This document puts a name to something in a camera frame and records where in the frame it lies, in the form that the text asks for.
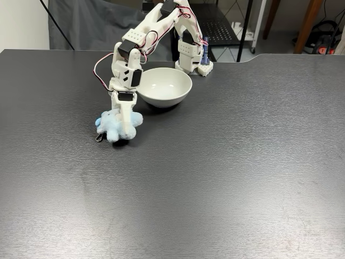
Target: table surface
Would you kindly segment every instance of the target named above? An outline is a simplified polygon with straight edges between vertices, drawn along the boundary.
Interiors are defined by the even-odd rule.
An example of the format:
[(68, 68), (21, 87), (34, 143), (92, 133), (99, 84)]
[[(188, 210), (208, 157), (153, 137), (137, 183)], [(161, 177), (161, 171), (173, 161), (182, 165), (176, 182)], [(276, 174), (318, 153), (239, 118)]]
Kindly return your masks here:
[(345, 257), (344, 56), (215, 63), (112, 145), (104, 54), (0, 54), (0, 258)]

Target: blue component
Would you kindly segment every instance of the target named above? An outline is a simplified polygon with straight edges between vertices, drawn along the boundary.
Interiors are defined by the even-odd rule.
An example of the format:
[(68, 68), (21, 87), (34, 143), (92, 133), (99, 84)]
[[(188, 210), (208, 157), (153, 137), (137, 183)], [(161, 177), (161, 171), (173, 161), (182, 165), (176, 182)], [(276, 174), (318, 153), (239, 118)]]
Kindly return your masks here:
[[(204, 41), (206, 41), (207, 43), (209, 42), (209, 38), (208, 37), (204, 37)], [(210, 65), (210, 59), (208, 57), (208, 51), (209, 51), (209, 47), (208, 46), (203, 46), (204, 47), (204, 55), (201, 58), (201, 64), (203, 65)]]

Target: wall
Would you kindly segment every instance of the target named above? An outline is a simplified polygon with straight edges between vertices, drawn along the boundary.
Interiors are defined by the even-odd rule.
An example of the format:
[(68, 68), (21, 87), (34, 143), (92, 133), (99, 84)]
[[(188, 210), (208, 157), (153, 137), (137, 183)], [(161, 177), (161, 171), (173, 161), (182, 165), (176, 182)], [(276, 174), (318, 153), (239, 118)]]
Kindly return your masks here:
[(4, 49), (49, 49), (48, 15), (39, 0), (0, 0), (0, 52)]

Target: metal rod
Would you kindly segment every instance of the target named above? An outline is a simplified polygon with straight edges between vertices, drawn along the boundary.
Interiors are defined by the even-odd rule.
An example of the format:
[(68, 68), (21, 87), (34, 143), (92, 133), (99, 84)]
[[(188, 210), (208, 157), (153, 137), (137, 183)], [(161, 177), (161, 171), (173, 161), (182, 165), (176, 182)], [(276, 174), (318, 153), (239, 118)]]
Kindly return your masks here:
[(252, 10), (252, 5), (253, 5), (253, 0), (249, 0), (248, 1), (248, 6), (247, 6), (246, 17), (244, 19), (242, 37), (241, 37), (241, 42), (239, 44), (239, 49), (238, 49), (237, 61), (236, 62), (240, 62), (241, 61), (241, 55), (242, 55), (244, 40), (245, 40), (246, 33), (247, 33), (247, 28), (248, 28), (250, 13), (251, 13), (251, 10)]

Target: gray curtain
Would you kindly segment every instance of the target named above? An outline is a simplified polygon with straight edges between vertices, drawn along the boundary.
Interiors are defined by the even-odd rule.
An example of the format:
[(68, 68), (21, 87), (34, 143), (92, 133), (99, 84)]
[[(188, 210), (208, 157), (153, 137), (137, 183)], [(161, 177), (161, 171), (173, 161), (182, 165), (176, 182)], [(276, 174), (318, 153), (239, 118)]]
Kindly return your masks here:
[[(140, 10), (104, 0), (49, 0), (49, 10), (76, 50), (113, 51), (121, 37), (145, 17)], [(51, 19), (49, 40), (51, 50), (70, 49)], [(149, 56), (153, 60), (172, 60), (169, 34)]]

